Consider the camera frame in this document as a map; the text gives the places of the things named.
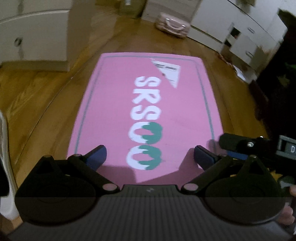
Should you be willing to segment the person hand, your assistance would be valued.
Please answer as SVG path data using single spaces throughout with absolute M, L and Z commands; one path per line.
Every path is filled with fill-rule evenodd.
M 283 208 L 277 221 L 281 225 L 291 225 L 294 223 L 295 217 L 293 216 L 293 209 L 288 204 Z

